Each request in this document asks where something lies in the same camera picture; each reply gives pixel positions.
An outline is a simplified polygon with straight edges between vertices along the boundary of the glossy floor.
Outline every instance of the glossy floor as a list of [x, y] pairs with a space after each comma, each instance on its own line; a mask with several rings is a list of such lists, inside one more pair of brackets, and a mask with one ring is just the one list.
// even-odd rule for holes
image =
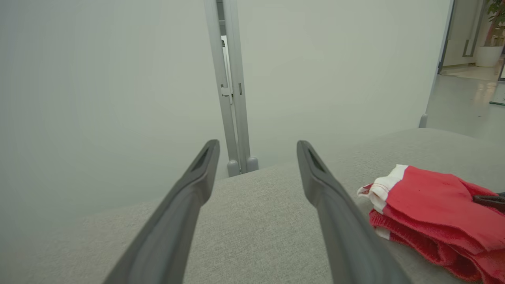
[[428, 127], [505, 145], [505, 107], [490, 105], [498, 82], [439, 75], [428, 103]]
[[503, 56], [500, 57], [500, 60], [498, 60], [498, 62], [494, 67], [464, 66], [464, 67], [443, 68], [440, 74], [449, 77], [462, 77], [479, 80], [497, 81], [498, 77], [500, 76], [500, 71], [502, 67], [503, 67]]

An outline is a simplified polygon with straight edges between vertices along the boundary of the red towel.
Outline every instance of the red towel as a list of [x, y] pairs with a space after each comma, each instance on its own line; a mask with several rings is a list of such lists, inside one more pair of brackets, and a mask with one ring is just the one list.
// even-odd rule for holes
[[370, 224], [383, 238], [461, 279], [505, 284], [505, 215], [472, 202], [473, 195], [497, 194], [451, 174], [397, 165], [358, 195], [374, 204]]

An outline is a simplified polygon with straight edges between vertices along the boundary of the white partition panel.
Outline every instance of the white partition panel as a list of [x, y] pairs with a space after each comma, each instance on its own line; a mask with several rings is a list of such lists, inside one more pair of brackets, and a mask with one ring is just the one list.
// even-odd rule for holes
[[2, 2], [0, 130], [8, 240], [164, 196], [209, 139], [227, 177], [203, 2]]
[[417, 127], [449, 6], [238, 0], [250, 152], [260, 168], [294, 160], [299, 139], [338, 159], [335, 149]]

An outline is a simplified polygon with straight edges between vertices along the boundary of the black object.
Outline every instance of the black object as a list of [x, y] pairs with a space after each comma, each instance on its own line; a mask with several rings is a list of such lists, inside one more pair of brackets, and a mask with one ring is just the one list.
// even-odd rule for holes
[[472, 201], [480, 205], [496, 208], [498, 211], [505, 213], [505, 193], [499, 193], [498, 196], [474, 195]]
[[219, 141], [208, 141], [158, 206], [105, 284], [182, 283], [200, 207], [211, 196]]
[[310, 143], [298, 141], [296, 148], [305, 196], [318, 211], [333, 282], [411, 283]]

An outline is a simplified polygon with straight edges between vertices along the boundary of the gray upholstery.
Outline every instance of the gray upholstery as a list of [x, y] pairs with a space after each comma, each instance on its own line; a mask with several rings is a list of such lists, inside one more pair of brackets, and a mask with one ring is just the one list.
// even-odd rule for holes
[[[295, 155], [295, 145], [290, 147]], [[495, 192], [505, 191], [503, 152], [440, 130], [402, 131], [331, 157], [320, 156], [366, 216], [372, 206], [367, 199], [358, 199], [356, 190], [387, 175], [395, 164], [453, 173]], [[50, 241], [33, 249], [31, 261], [24, 260], [11, 272], [10, 280], [101, 282], [159, 201], [89, 216], [55, 232]], [[384, 242], [414, 283], [462, 283], [414, 250]], [[331, 282], [316, 210], [305, 199], [296, 163], [216, 182], [200, 212], [184, 281]]]

